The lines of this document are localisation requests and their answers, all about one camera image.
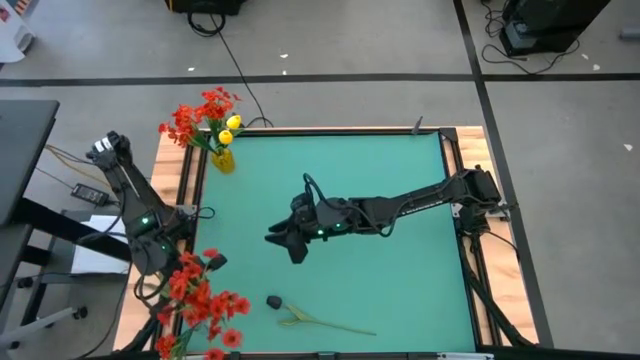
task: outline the yellow tulip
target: yellow tulip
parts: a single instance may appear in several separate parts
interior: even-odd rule
[[[233,134],[229,130],[222,130],[218,134],[218,140],[220,140],[221,144],[229,145],[233,142]]]
[[[242,124],[242,118],[240,115],[233,115],[227,120],[227,127],[229,129],[237,129],[240,127],[240,124]]]

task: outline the floor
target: floor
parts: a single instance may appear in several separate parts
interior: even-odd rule
[[[480,57],[484,44],[495,43],[484,32],[485,13],[479,0],[249,0],[224,35],[277,126],[412,125],[420,116],[429,125],[485,126],[494,157],[506,158],[510,170],[510,182],[504,173],[500,179],[517,194],[554,345],[638,353],[640,42],[617,35],[640,24],[640,2],[611,1],[580,48],[549,71],[574,75],[541,81],[482,59],[484,75],[472,72],[467,50]],[[468,22],[472,42],[459,20]],[[0,98],[59,100],[49,142],[75,154],[116,130],[132,139],[136,163],[150,176],[157,125],[178,104],[198,102],[220,82],[249,99],[220,39],[196,36],[161,0],[40,1],[29,23],[38,39],[25,60],[0,70]],[[533,55],[523,65],[535,70],[552,59]],[[258,115],[251,101],[238,112]],[[49,155],[39,166],[100,187]],[[40,173],[27,193],[56,210],[90,209]],[[99,310],[84,324],[70,320],[28,339],[11,357],[86,351],[107,331],[120,289],[58,287],[48,294],[54,308],[84,299]],[[82,341],[61,347],[69,334]],[[107,341],[97,353],[109,348]]]

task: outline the vase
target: vase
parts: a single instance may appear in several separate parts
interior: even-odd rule
[[[233,153],[229,149],[222,149],[222,153],[213,152],[211,154],[211,162],[223,174],[231,174],[236,168],[236,162],[233,159]]]

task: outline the wooden table frame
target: wooden table frame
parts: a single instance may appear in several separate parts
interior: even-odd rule
[[[275,128],[251,129],[244,132],[243,136],[406,135],[410,130],[411,128],[407,127]],[[446,163],[447,175],[462,167],[473,168],[475,165],[495,173],[482,127],[425,127],[421,128],[420,132],[423,134],[438,132],[441,135],[443,161]],[[179,205],[200,202],[203,183],[201,179],[208,159],[206,155],[206,152],[192,147],[181,149],[168,138],[161,137],[151,184],[163,201],[167,204]],[[492,217],[489,218],[489,224],[492,232],[511,241],[509,223]],[[537,342],[537,333],[514,250],[490,234],[480,237],[473,252],[470,251],[469,238],[462,239],[459,244],[464,244],[464,251],[471,267],[507,318],[525,338],[531,342]],[[125,346],[148,318],[147,309],[133,296],[133,284],[137,278],[138,273],[132,269],[114,349]],[[484,304],[469,289],[467,279],[465,279],[465,285],[468,298],[473,298],[473,301],[469,302],[469,309],[472,314],[476,346],[508,345],[504,334],[497,328]],[[179,331],[181,323],[181,321],[175,322],[176,326],[172,330]]]

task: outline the green tabletop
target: green tabletop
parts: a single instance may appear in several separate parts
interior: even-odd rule
[[[229,262],[210,275],[214,291],[235,291],[252,303],[248,316],[232,321],[244,333],[240,351],[475,350],[449,206],[401,218],[390,238],[315,240],[299,265],[264,240],[270,225],[289,216],[292,197],[303,192],[304,172],[326,196],[345,198],[395,196],[443,180],[437,134],[240,137],[232,149],[233,174],[207,165],[201,205],[217,214],[199,222],[195,251],[218,248]],[[290,314],[268,307],[269,295],[319,320],[377,336],[280,326]],[[189,351],[211,347],[205,336],[194,335]]]

